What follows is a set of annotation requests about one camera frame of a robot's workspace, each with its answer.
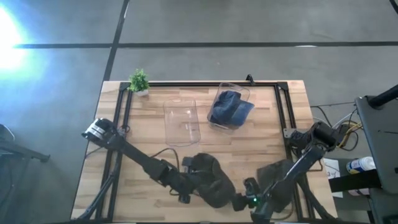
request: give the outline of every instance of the yellow wire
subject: yellow wire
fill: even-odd
[[[347,130],[346,134],[344,135],[343,140],[341,140],[340,144],[337,147],[341,147],[343,145],[343,143],[347,140],[348,134],[351,132],[352,129],[354,129],[355,127],[361,125],[362,123],[359,122],[358,124],[355,124],[354,126],[350,127],[349,130]]]

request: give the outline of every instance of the white pot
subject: white pot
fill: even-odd
[[[142,90],[142,91],[135,92],[134,94],[136,94],[137,96],[146,96],[149,94],[149,92],[148,92],[148,90]]]

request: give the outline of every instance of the transparent bin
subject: transparent bin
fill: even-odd
[[[193,98],[167,100],[163,104],[166,144],[190,146],[200,141],[196,101]]]
[[[233,93],[228,96],[234,94],[236,96],[232,98],[222,97],[220,99],[220,96],[225,94],[226,91]],[[241,127],[249,112],[254,108],[254,105],[248,102],[249,97],[250,90],[247,88],[232,83],[220,83],[216,97],[207,115],[210,127],[229,134]]]

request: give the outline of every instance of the small potted plant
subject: small potted plant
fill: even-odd
[[[136,93],[137,96],[148,95],[148,80],[147,74],[145,74],[144,69],[136,69],[133,75],[130,75],[130,86],[129,90]]]

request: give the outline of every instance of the clear plastic container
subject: clear plastic container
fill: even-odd
[[[248,103],[248,99],[250,97],[250,90],[247,88],[232,84],[232,83],[220,83],[217,91],[217,95],[213,101],[213,104],[211,106],[211,109],[207,115],[207,120],[209,121],[210,127],[213,129],[216,129],[218,131],[222,131],[224,133],[231,134],[233,133],[234,130],[238,129],[240,126],[243,124],[228,124],[229,122],[222,122],[216,119],[216,116],[213,116],[215,114],[215,108],[218,106],[218,103],[220,101],[220,95],[226,91],[233,91],[240,95],[240,101],[239,100],[234,100],[229,102],[228,108],[232,108],[229,111],[226,111],[225,113],[222,113],[224,116],[219,116],[219,118],[223,119],[231,119],[236,116],[233,114],[233,111],[236,110],[236,108],[240,106],[246,107],[245,111],[250,111],[254,105],[251,103]]]
[[[190,146],[200,141],[196,101],[193,98],[167,100],[163,104],[166,144]]]

